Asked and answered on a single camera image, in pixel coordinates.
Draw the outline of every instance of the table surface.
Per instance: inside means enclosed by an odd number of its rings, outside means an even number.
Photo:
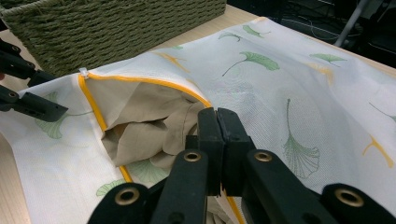
[[[223,15],[182,35],[170,39],[155,47],[155,49],[169,48],[191,42],[204,36],[212,35],[215,32],[227,27],[247,21],[252,21],[256,18],[257,16],[247,13],[246,11],[227,6]],[[9,31],[0,32],[0,38],[7,41],[8,43],[12,43],[21,47],[21,56],[27,61],[35,63],[35,60],[27,52],[26,48],[24,48],[21,45],[21,42]],[[367,62],[373,67],[376,67],[377,69],[382,70],[385,73],[396,76],[396,69],[394,68],[371,61],[359,55],[355,56],[361,58],[363,61]],[[15,81],[13,77],[6,77],[5,80],[0,81],[0,84],[7,86],[14,91],[21,90],[26,87],[25,82]],[[14,156],[9,144],[4,139],[2,134],[0,134],[0,223],[31,223]]]

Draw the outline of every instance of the woven basket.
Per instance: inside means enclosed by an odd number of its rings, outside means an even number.
[[[56,77],[128,59],[224,13],[226,0],[1,0],[1,18]]]

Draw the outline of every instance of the yellow piping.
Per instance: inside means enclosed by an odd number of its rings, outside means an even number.
[[[241,215],[241,213],[239,212],[239,209],[238,209],[238,207],[236,206],[236,203],[235,203],[235,200],[233,199],[233,197],[228,197],[228,196],[227,196],[227,201],[228,201],[228,204],[231,206],[231,209],[233,209],[233,213],[235,214],[236,219],[238,219],[238,222],[239,222],[240,224],[245,224],[245,221],[244,221],[244,219],[242,218],[242,215]]]
[[[170,87],[179,91],[184,91],[188,93],[189,95],[195,97],[197,100],[202,102],[204,106],[210,107],[212,104],[210,104],[209,101],[204,99],[202,96],[198,95],[194,91],[191,91],[190,89],[187,89],[186,87],[179,86],[173,82],[170,81],[165,81],[165,80],[159,80],[159,79],[154,79],[154,78],[149,78],[149,77],[122,77],[122,76],[111,76],[111,77],[100,77],[97,75],[94,75],[92,73],[88,74],[88,77],[96,79],[96,80],[112,80],[116,79],[119,81],[127,81],[127,82],[147,82],[147,83],[152,83],[152,84],[157,84],[157,85],[162,85],[166,87]]]
[[[88,74],[89,78],[93,78],[96,80],[111,80],[111,79],[116,79],[119,81],[128,81],[128,82],[147,82],[147,83],[152,83],[152,84],[158,84],[166,87],[170,87],[179,91],[184,91],[188,93],[189,95],[195,97],[198,99],[200,102],[204,104],[205,107],[210,107],[212,104],[210,104],[209,101],[204,99],[202,96],[198,95],[197,93],[187,89],[186,87],[179,86],[173,82],[170,81],[164,81],[164,80],[159,80],[159,79],[153,79],[153,78],[148,78],[148,77],[122,77],[122,76],[111,76],[111,77],[100,77],[97,75],[94,75],[92,73]],[[101,111],[99,110],[99,107],[97,106],[96,102],[94,101],[90,91],[87,88],[87,85],[85,84],[85,78],[83,76],[78,76],[78,84],[81,87],[82,91],[84,92],[88,102],[90,103],[93,114],[96,116],[99,126],[104,132],[107,128],[107,125],[105,123],[105,120],[102,116]],[[125,166],[120,166],[120,171],[122,173],[122,176],[124,177],[126,182],[133,182],[128,170],[126,169]],[[235,200],[233,197],[227,197],[227,201],[230,204],[231,208],[233,209],[233,212],[236,215],[236,218],[238,219],[239,223],[244,224],[244,219],[242,218],[241,213],[239,212],[239,209],[236,206]]]
[[[83,76],[78,76],[78,85],[81,88],[82,92],[84,93],[85,97],[87,98],[88,103],[90,103],[93,110],[93,114],[96,116],[96,119],[98,121],[99,127],[101,128],[102,132],[104,132],[107,129],[105,119],[102,116],[102,112],[100,111],[99,106],[96,104],[95,100],[93,99],[90,90],[85,84],[85,78]],[[125,166],[122,165],[119,167],[119,169],[126,182],[134,182]]]

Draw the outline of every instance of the dark floor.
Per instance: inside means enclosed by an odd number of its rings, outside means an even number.
[[[268,4],[271,1],[261,0],[229,0],[230,5],[239,7],[258,16],[265,16],[293,30],[333,44],[343,31],[347,18],[356,5],[347,10],[345,6],[336,7],[334,0],[274,0],[277,4]],[[348,46],[352,45],[361,34],[361,22],[349,34]]]
[[[290,29],[334,44],[357,6],[356,0],[228,0],[227,3]],[[396,8],[387,17],[360,17],[342,48],[396,67]]]

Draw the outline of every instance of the ginkgo leaf print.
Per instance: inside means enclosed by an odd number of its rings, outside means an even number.
[[[143,183],[158,183],[169,173],[164,169],[154,166],[149,160],[135,161],[126,165],[127,170],[139,178]]]
[[[119,179],[119,180],[112,181],[109,184],[104,184],[96,191],[96,196],[105,196],[109,191],[111,191],[116,186],[121,185],[123,183],[125,183],[125,180]]]
[[[389,114],[385,113],[384,111],[378,109],[378,108],[377,108],[375,105],[373,105],[372,103],[369,103],[369,104],[370,104],[372,107],[374,107],[376,110],[378,110],[379,112],[381,112],[383,115],[390,117],[391,119],[393,119],[393,121],[396,122],[396,116],[392,116],[392,115],[389,115]]]
[[[271,33],[271,32],[259,33],[259,32],[255,31],[255,30],[251,29],[250,26],[248,26],[248,25],[243,25],[242,28],[243,28],[248,34],[250,34],[250,35],[255,35],[255,36],[259,37],[259,38],[264,38],[262,35],[266,35],[266,34]]]
[[[235,38],[237,38],[238,40],[236,41],[236,42],[239,42],[240,40],[241,40],[241,36],[239,36],[239,35],[235,35],[235,34],[233,34],[233,33],[230,33],[230,32],[225,32],[225,33],[223,33],[223,34],[221,34],[220,36],[219,36],[219,39],[222,39],[223,37],[226,37],[226,36],[231,36],[231,37],[235,37]]]
[[[58,102],[57,102],[57,101],[58,101],[57,95],[58,95],[58,92],[55,91],[55,92],[52,92],[52,93],[50,93],[50,94],[44,96],[44,98],[50,100],[50,101],[53,102],[53,103],[58,103]],[[62,126],[62,123],[64,122],[64,120],[65,120],[67,117],[81,116],[81,115],[86,115],[86,114],[89,114],[89,113],[91,113],[91,111],[90,111],[90,112],[87,112],[87,113],[83,113],[83,114],[77,114],[77,115],[71,115],[71,114],[68,114],[68,113],[64,113],[64,114],[61,116],[61,118],[58,119],[57,121],[54,121],[54,122],[46,122],[46,121],[41,120],[41,119],[35,119],[35,124],[36,124],[38,127],[40,127],[41,130],[42,130],[44,133],[46,133],[50,138],[53,138],[53,139],[60,139],[60,138],[62,138],[61,126]]]
[[[307,65],[317,70],[321,74],[325,75],[327,77],[327,82],[329,83],[329,85],[332,85],[333,82],[332,69],[317,63],[308,63]]]
[[[227,69],[227,71],[225,71],[225,73],[222,75],[223,77],[225,76],[225,74],[227,74],[228,71],[230,71],[230,69],[232,69],[237,64],[243,63],[243,62],[258,63],[258,64],[266,67],[270,71],[275,71],[275,70],[279,69],[279,66],[277,65],[276,62],[274,62],[270,58],[267,58],[267,57],[260,55],[258,53],[244,51],[244,52],[240,52],[240,54],[245,55],[246,59],[241,62],[233,64],[233,66],[231,66],[229,69]]]
[[[291,171],[300,178],[306,179],[319,168],[319,149],[317,147],[303,147],[291,134],[289,124],[289,105],[290,99],[288,99],[287,106],[289,138],[283,146],[283,148],[285,148],[285,157],[289,169],[291,169]]]
[[[175,58],[175,57],[173,57],[172,55],[167,54],[167,53],[161,53],[161,52],[152,52],[152,53],[157,54],[158,56],[161,56],[161,57],[165,58],[165,59],[168,60],[170,63],[176,65],[178,68],[180,68],[180,69],[183,70],[184,72],[186,72],[186,73],[189,73],[189,72],[190,72],[190,71],[187,70],[185,67],[183,67],[183,65],[181,65],[181,63],[178,62],[178,60],[183,60],[183,61],[185,61],[184,59]]]
[[[35,119],[35,124],[41,128],[41,130],[46,133],[50,138],[60,139],[62,138],[61,134],[61,125],[64,122],[64,119],[69,115],[67,113],[63,114],[60,119],[55,122],[46,122],[41,119]]]
[[[318,53],[318,54],[310,54],[310,57],[313,58],[319,58],[321,60],[324,60],[334,66],[339,67],[337,64],[334,64],[332,62],[337,62],[337,61],[346,61],[346,59],[340,58],[338,56],[332,55],[332,54],[322,54],[322,53]]]

